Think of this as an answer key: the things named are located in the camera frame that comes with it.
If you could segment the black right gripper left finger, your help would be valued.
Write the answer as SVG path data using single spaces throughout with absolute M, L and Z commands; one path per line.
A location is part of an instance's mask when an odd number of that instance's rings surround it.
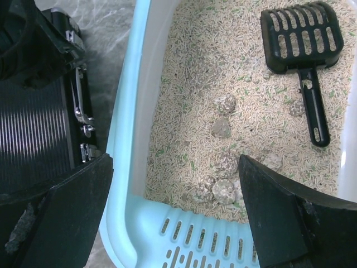
M 25 190 L 1 194 L 1 267 L 84 267 L 113 176 L 103 154 Z

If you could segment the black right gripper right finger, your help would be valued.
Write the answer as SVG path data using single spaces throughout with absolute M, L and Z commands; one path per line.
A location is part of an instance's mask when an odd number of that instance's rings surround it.
M 241 155 L 239 179 L 261 267 L 356 267 L 356 203 Z

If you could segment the light blue litter box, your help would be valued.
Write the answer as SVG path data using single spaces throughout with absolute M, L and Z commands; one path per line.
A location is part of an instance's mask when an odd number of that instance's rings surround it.
M 267 79 L 260 14 L 304 1 L 137 1 L 115 98 L 107 153 L 113 178 L 99 231 L 117 267 L 261 267 L 239 171 L 215 173 L 219 153 L 239 163 L 267 154 L 275 171 L 356 203 L 355 1 L 323 1 L 339 20 L 345 49 L 317 71 L 331 144 L 310 144 L 305 117 L 289 114 L 298 76 Z M 236 97 L 221 114 L 215 101 Z M 225 117 L 229 138 L 211 135 Z M 228 179 L 236 199 L 197 203 L 202 181 Z

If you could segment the black litter scoop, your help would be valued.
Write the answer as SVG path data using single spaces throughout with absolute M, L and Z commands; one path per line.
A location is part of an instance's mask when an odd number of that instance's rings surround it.
M 337 15 L 323 1 L 266 9 L 260 25 L 267 67 L 276 74 L 297 72 L 311 142 L 330 144 L 318 69 L 334 66 L 344 47 Z

